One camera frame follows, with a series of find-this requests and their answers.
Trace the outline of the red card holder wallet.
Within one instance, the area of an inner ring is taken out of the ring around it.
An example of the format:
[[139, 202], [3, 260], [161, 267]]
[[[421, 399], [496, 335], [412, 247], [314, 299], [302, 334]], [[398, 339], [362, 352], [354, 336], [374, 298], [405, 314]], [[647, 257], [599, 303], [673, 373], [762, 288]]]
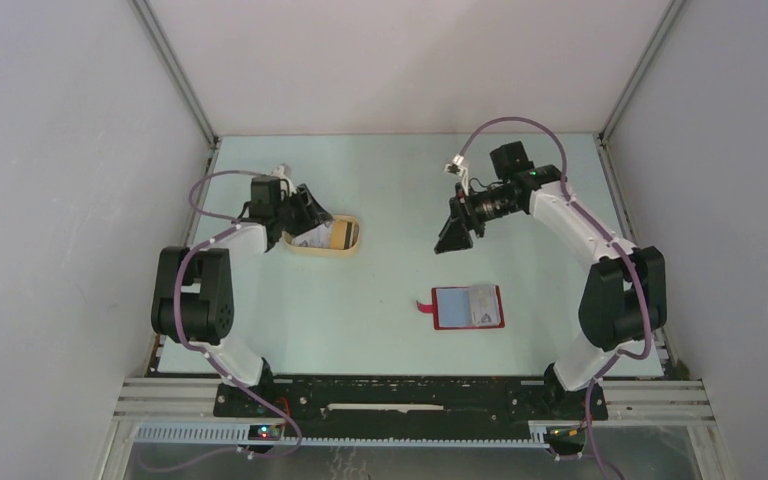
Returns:
[[432, 317], [433, 328], [437, 331], [492, 330], [505, 327], [501, 290], [494, 285], [498, 295], [501, 322], [495, 327], [475, 327], [471, 323], [468, 289], [471, 287], [436, 287], [431, 289], [429, 303], [415, 302], [418, 312]]

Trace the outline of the beige oval tray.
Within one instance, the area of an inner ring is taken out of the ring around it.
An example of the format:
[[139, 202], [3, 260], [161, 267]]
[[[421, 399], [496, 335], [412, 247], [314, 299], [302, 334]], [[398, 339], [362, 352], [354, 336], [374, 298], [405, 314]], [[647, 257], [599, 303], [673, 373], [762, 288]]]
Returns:
[[344, 258], [357, 253], [361, 244], [361, 224], [349, 215], [334, 215], [333, 219], [300, 235], [284, 232], [282, 242], [296, 254]]

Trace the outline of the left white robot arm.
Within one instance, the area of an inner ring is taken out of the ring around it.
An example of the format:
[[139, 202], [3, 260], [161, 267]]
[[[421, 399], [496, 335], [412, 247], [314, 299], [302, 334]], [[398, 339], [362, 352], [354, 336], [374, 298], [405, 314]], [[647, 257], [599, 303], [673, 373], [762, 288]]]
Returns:
[[285, 175], [256, 175], [250, 198], [220, 233], [192, 246], [161, 250], [150, 312], [153, 331], [200, 354], [223, 382], [240, 387], [238, 404], [264, 416], [276, 403], [275, 388], [261, 380], [266, 360], [248, 347], [228, 347], [235, 318], [233, 266], [269, 252], [283, 235], [307, 234], [333, 215], [304, 185]]

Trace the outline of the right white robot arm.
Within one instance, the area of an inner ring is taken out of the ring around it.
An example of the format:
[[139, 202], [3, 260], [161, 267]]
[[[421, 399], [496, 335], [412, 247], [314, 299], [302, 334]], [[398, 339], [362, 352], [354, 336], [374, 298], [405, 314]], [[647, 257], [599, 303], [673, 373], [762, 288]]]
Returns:
[[562, 168], [536, 166], [522, 143], [502, 145], [490, 158], [497, 180], [482, 190], [471, 187], [463, 154], [445, 165], [458, 181], [434, 251], [470, 249], [488, 222], [522, 212], [553, 232], [583, 265], [581, 332], [548, 367], [549, 384], [541, 392], [545, 411], [566, 418], [580, 407], [580, 390], [619, 357], [643, 360], [651, 353], [654, 333], [666, 321], [665, 258], [656, 247], [640, 248], [609, 229], [573, 194]]

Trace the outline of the white numbered card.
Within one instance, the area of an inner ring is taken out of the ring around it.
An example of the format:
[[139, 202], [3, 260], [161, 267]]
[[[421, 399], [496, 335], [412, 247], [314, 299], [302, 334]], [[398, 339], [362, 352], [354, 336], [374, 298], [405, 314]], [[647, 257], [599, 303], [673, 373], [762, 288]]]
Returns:
[[494, 285], [471, 286], [468, 299], [473, 326], [490, 328], [500, 324], [498, 295]]

